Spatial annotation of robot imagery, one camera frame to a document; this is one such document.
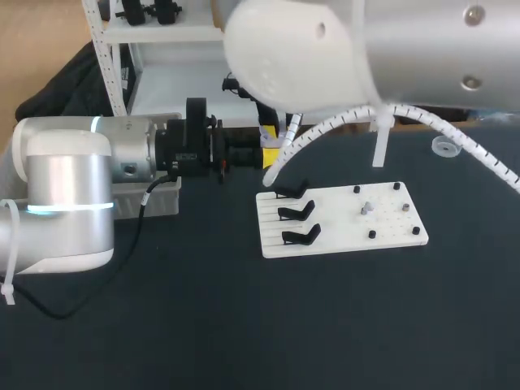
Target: small screw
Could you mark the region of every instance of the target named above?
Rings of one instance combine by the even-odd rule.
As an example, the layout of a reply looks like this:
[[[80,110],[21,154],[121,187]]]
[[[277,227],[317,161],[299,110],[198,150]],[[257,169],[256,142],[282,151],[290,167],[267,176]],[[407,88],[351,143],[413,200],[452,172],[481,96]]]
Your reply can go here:
[[[464,12],[464,20],[470,27],[478,26],[486,17],[486,10],[482,6],[471,6]]]
[[[363,209],[365,209],[366,211],[373,211],[374,207],[372,206],[372,204],[369,201],[366,201],[365,205],[363,206]]]
[[[462,86],[470,91],[476,91],[482,86],[482,81],[473,76],[465,76],[462,79]]]

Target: yellow object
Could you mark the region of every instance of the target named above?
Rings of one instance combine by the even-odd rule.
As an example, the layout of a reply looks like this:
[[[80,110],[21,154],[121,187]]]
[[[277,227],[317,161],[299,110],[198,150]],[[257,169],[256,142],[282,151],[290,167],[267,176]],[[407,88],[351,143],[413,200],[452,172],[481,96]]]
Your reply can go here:
[[[263,167],[264,169],[273,165],[278,158],[280,149],[263,149]]]
[[[276,129],[274,126],[263,126],[263,128],[265,128],[267,130],[267,132],[269,133],[269,135],[273,138],[278,138],[276,136]]]
[[[265,130],[269,133],[269,135],[273,138],[276,137],[276,129],[275,126],[263,126]],[[275,162],[278,157],[278,153],[280,149],[263,149],[263,168],[270,167]]]

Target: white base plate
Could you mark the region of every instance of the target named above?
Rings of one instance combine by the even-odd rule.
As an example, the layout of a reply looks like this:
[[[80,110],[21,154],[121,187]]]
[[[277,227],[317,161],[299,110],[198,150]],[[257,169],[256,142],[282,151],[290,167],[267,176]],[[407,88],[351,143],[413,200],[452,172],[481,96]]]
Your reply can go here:
[[[286,258],[310,254],[333,254],[356,250],[398,248],[425,245],[428,235],[412,198],[401,183],[399,190],[394,183],[360,184],[360,193],[354,186],[308,189],[302,199],[279,198],[275,193],[257,194],[258,223],[264,258]],[[307,202],[314,200],[316,207],[305,222],[284,220],[278,216],[279,207],[303,210]],[[365,202],[374,210],[361,214]],[[402,207],[409,204],[409,211]],[[306,245],[284,245],[282,232],[307,234],[319,223],[321,233],[316,241]],[[419,227],[420,233],[412,233]],[[374,239],[370,230],[376,231]]]

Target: dark table surface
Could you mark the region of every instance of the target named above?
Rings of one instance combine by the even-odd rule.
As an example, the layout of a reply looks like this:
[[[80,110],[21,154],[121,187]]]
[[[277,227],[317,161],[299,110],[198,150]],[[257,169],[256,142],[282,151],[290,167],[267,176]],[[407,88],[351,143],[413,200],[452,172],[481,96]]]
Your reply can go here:
[[[520,171],[520,131],[468,133]],[[431,152],[434,133],[393,133],[383,169],[373,135],[315,142],[280,183],[402,180],[430,236],[418,248],[267,260],[259,171],[183,180],[180,214],[148,219],[131,262],[76,317],[22,297],[0,305],[0,388],[520,388],[520,195],[469,154]],[[18,281],[65,310],[117,264]]]

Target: black clip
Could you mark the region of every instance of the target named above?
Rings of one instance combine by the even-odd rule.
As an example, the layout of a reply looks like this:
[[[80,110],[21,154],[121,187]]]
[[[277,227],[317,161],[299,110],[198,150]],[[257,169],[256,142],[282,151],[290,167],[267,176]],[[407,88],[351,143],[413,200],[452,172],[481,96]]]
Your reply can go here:
[[[316,223],[307,234],[282,232],[282,240],[284,240],[284,245],[312,245],[321,232],[322,228],[319,223]]]
[[[309,181],[307,180],[303,180],[303,182],[300,184],[300,187],[298,187],[297,189],[276,187],[276,199],[278,199],[278,197],[290,197],[292,199],[301,199],[301,197],[303,197],[308,188]]]
[[[278,209],[278,216],[279,220],[281,221],[282,218],[285,219],[292,219],[295,221],[306,221],[309,218],[310,213],[315,208],[314,201],[308,201],[307,205],[303,208],[302,211],[288,209],[287,207],[280,207]]]

